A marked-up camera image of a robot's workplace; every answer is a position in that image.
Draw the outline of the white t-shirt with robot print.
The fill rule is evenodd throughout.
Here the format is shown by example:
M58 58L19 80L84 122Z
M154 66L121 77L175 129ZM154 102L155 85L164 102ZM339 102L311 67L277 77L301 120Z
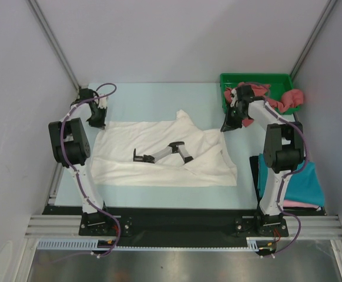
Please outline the white t-shirt with robot print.
M155 163L134 161L156 156L172 142L183 142L182 155L172 153ZM96 184L113 186L209 187L236 186L237 166L232 162L219 129L201 130L179 110L173 121L109 122L99 132L90 170Z

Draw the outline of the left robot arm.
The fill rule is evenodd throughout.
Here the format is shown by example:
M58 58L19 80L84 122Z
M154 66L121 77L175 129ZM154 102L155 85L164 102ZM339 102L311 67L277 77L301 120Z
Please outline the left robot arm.
M105 128L107 99L116 90L113 83L104 83L95 90L80 88L67 114L48 125L54 159L71 174L82 200L81 236L120 235L120 224L108 213L93 180L91 149L85 132L85 125Z

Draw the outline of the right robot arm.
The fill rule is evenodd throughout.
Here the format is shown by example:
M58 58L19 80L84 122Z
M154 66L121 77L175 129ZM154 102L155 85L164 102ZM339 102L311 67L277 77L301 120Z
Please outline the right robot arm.
M300 173L300 164L307 164L303 126L289 122L277 113L265 96L256 96L244 83L229 92L222 132L239 129L245 119L256 121L266 132L263 158L268 168L264 194L254 216L235 221L238 236L287 237L284 198L292 175Z

